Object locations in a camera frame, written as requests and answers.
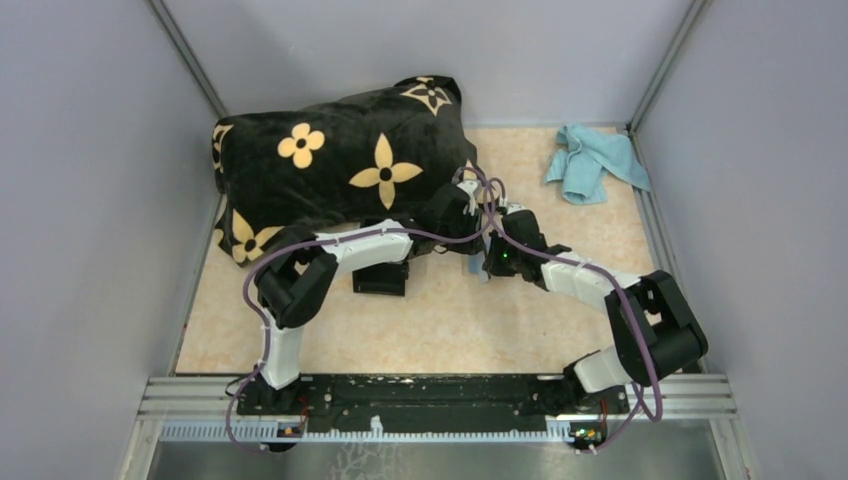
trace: white wall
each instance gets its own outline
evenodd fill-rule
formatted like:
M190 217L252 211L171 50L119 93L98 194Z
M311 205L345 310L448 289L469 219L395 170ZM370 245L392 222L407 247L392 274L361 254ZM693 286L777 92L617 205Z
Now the white wall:
M141 0L0 2L0 478L114 478L181 328L214 117Z
M848 470L848 3L715 2L640 138L766 479Z
M230 113L424 73L468 124L629 121L690 0L168 0Z

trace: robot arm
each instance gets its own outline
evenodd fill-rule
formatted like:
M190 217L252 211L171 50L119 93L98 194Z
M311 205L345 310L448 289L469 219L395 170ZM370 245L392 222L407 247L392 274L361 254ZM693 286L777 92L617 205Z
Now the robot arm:
M328 244L282 255L256 276L259 303L272 325L270 355L262 370L268 385L280 389L300 375L298 357L302 326L318 313L336 275L428 253L439 243L414 233L399 232L401 229L451 238L476 232L481 219L475 200L479 188L479 182L474 180L446 185L415 221L385 220L353 232L333 235L315 235L297 227L287 228L278 248L310 240ZM484 264L487 273L493 276L520 274L525 281L551 293L577 298L609 318L615 345L587 355L563 371L564 385L572 401L580 403L596 392L630 381L650 385L644 360L625 319L621 299L610 281L586 268L588 259L568 247L549 247L530 210L501 201L498 211L503 215L501 223L510 238L535 251L572 260L577 265L528 254L511 245L497 232L492 232ZM366 236L375 230L381 234ZM339 241L341 237L351 236L361 238ZM478 240L446 247L458 253L474 254L483 248ZM298 273L296 263L306 265L306 269ZM668 273L656 271L640 277L607 270L624 289L627 301L636 314L658 378L664 378L706 354L706 338ZM645 315L646 311L660 314L659 322L652 325Z
M268 361L262 376L274 389L281 389L300 376L299 357L303 325L324 302L333 279L340 274L381 263L400 262L429 253L439 244L410 231L429 232L447 238L463 238L480 229L477 207L480 182L466 180L440 188L416 220L384 220L375 225L339 234L312 234L301 227L288 227L274 246L315 241L323 245L281 255L261 269L254 280L258 300L270 320ZM446 245L461 254L475 254L483 242L475 240ZM298 271L297 265L305 266Z
M510 238L533 250L571 262L556 262L530 255L493 232L485 266L490 274L521 274L525 281L551 293L572 296L609 318L614 346L589 354L563 371L566 388L574 403L593 393L631 381L642 386L650 385L636 337L612 283L594 269L586 267L590 263L588 258L561 245L548 247L531 211L516 204L502 206L500 211L505 213L502 225ZM696 362L707 353L707 339L671 275L661 270L638 276L604 269L624 290L659 379ZM658 321L651 324L646 312L659 314Z

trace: beige floor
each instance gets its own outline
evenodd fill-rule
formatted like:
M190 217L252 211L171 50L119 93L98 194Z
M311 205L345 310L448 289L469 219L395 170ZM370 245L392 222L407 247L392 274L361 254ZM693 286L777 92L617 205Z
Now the beige floor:
M608 175L609 201L574 206L559 184L543 186L554 129L480 129L467 136L509 198L532 209L548 243L607 266L653 270L631 187ZM246 270L212 245L177 371L244 372L260 357L260 320L241 299ZM407 296L353 294L336 279L306 326L301 368L311 373L561 372L612 341L604 315L519 278L480 284L466 259L428 255L410 263Z

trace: plush blanket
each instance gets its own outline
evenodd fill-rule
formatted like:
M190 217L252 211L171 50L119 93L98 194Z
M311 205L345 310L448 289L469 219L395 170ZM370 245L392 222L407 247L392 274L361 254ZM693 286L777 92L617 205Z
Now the plush blanket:
M422 76L298 111L219 120L218 246L245 265L285 226L414 218L457 168L476 165L461 101L452 78Z

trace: blue towel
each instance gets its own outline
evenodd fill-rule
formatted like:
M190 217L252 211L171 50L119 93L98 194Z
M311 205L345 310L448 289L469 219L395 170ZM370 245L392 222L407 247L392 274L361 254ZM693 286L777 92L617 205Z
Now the blue towel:
M566 125L557 133L558 150L545 175L545 183L562 181L562 196L575 205L607 201L601 179L607 172L641 188L651 190L648 172L636 161L630 139L601 133L583 125Z

